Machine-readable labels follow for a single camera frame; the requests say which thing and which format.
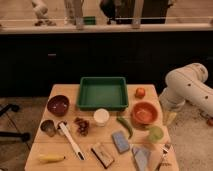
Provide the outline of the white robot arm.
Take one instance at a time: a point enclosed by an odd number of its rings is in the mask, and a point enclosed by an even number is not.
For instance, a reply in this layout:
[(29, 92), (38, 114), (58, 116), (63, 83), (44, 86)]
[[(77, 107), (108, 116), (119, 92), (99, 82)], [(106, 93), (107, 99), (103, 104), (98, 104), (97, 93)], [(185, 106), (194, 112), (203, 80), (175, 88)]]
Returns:
[(172, 123), (186, 101), (201, 109), (206, 119), (213, 119), (213, 88), (205, 84), (207, 79), (208, 70), (200, 63), (192, 63), (167, 73), (166, 87), (159, 95), (165, 126)]

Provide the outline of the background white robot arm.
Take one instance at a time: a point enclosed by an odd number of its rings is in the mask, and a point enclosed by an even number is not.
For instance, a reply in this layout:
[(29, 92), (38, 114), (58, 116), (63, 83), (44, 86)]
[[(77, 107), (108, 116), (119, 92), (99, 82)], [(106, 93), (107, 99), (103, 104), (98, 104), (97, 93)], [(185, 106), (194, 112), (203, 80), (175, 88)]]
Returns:
[(55, 26), (56, 23), (51, 21), (48, 17), (48, 8), (43, 0), (31, 0), (33, 11), (37, 17), (35, 26), (47, 25)]

